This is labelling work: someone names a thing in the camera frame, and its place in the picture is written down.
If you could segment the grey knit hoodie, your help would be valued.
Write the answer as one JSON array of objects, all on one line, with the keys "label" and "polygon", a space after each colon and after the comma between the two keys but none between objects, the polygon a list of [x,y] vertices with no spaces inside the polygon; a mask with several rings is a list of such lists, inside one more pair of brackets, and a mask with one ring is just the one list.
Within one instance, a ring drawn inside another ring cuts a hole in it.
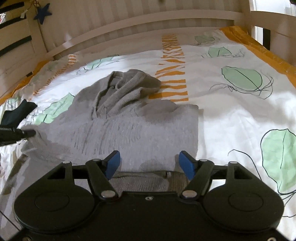
[{"label": "grey knit hoodie", "polygon": [[40,171],[62,161],[84,164],[121,155],[119,171],[180,171],[181,151],[196,156],[199,108],[170,100],[147,101],[161,82],[140,70],[114,71],[77,93],[69,108],[34,130],[22,153],[41,164]]}]

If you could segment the black folded garment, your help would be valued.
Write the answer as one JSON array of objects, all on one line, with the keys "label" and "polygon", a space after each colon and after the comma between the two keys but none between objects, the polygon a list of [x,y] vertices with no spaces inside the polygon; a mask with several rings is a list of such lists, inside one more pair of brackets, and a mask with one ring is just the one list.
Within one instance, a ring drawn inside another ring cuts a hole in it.
[{"label": "black folded garment", "polygon": [[7,128],[17,128],[19,124],[38,106],[34,102],[25,99],[14,110],[6,110],[1,119],[1,126]]}]

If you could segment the white leaf-print duvet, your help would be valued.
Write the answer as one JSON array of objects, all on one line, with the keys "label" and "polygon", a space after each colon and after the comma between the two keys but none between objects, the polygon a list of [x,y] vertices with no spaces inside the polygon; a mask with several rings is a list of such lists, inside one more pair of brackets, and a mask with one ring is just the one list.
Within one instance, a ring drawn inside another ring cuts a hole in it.
[{"label": "white leaf-print duvet", "polygon": [[[29,84],[1,106],[22,100],[38,107],[21,126],[51,123],[75,95],[114,71],[141,70],[161,82],[147,101],[170,100],[199,108],[197,158],[238,161],[285,204],[278,230],[295,238],[295,83],[248,44],[223,29],[203,35],[156,34],[93,54],[70,54],[38,68]],[[111,183],[122,191],[180,190],[180,171],[121,172]]]}]

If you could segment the dark blue star ornament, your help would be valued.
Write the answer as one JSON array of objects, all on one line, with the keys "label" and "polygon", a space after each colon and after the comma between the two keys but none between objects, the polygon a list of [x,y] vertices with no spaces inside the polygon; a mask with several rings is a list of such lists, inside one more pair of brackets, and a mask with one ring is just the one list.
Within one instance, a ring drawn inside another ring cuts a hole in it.
[{"label": "dark blue star ornament", "polygon": [[52,15],[52,13],[49,11],[50,3],[47,3],[43,7],[41,7],[40,4],[35,3],[34,6],[37,10],[34,20],[38,20],[40,25],[43,25],[45,17]]}]

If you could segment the wooden bed frame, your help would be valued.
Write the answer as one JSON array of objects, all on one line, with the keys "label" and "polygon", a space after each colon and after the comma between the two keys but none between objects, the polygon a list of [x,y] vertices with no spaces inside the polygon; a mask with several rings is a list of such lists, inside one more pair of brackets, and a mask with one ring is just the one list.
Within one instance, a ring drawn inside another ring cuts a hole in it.
[{"label": "wooden bed frame", "polygon": [[[43,25],[37,10],[50,3]],[[1,1],[1,102],[33,77],[46,60],[99,51],[127,38],[154,32],[222,27],[245,43],[263,28],[264,44],[248,44],[257,55],[295,83],[295,15],[257,10],[253,1]]]}]

